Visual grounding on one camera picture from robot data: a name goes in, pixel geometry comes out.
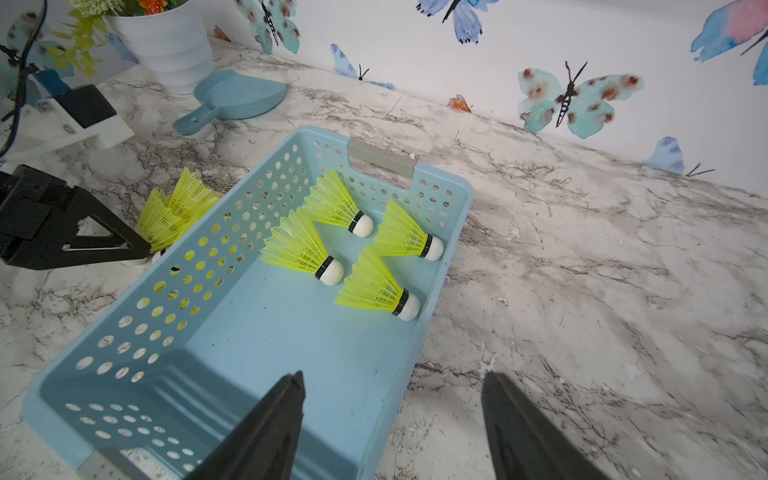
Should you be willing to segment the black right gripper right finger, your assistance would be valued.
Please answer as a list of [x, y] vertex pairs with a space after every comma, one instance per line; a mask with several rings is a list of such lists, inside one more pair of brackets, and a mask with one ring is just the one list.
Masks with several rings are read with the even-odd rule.
[[488, 373], [481, 401], [498, 479], [607, 479], [507, 375]]

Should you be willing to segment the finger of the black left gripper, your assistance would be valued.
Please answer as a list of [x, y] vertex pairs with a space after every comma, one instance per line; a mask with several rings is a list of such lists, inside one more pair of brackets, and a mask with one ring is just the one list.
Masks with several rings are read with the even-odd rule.
[[33, 200], [25, 225], [23, 266], [49, 270], [144, 259], [150, 244], [94, 195], [80, 187], [50, 187]]

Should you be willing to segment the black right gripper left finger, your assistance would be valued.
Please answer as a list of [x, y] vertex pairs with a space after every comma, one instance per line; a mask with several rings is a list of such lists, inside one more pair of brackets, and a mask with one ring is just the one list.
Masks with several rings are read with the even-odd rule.
[[283, 376], [189, 479], [288, 479], [306, 398], [301, 371]]

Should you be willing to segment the yellow shuttlecock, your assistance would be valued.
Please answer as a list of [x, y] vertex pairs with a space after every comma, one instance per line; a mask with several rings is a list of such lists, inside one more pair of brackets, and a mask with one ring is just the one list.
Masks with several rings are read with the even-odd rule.
[[178, 225], [179, 235], [189, 230], [219, 199], [217, 194], [185, 167], [168, 201], [168, 208], [181, 221]]
[[153, 189], [140, 214], [136, 232], [150, 244], [150, 253], [154, 254], [172, 246], [184, 224], [184, 219], [170, 208], [170, 197]]
[[328, 286], [344, 277], [343, 265], [328, 253], [304, 207], [292, 211], [271, 229], [261, 259], [268, 265], [312, 274]]
[[367, 238], [374, 229], [372, 218], [357, 206], [335, 170], [317, 179], [303, 208], [313, 221], [344, 227], [359, 238]]
[[373, 249], [379, 256], [418, 256], [439, 260], [445, 251], [443, 242], [421, 226], [394, 199], [389, 199]]
[[402, 287], [371, 245], [366, 245], [334, 301], [336, 305], [385, 311], [409, 322], [421, 310], [418, 297]]

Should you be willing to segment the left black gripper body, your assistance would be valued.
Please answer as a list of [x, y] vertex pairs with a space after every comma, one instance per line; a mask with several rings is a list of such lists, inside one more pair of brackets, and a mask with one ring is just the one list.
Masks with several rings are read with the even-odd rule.
[[60, 237], [54, 216], [72, 190], [64, 180], [26, 165], [1, 173], [1, 260], [5, 264], [55, 264]]

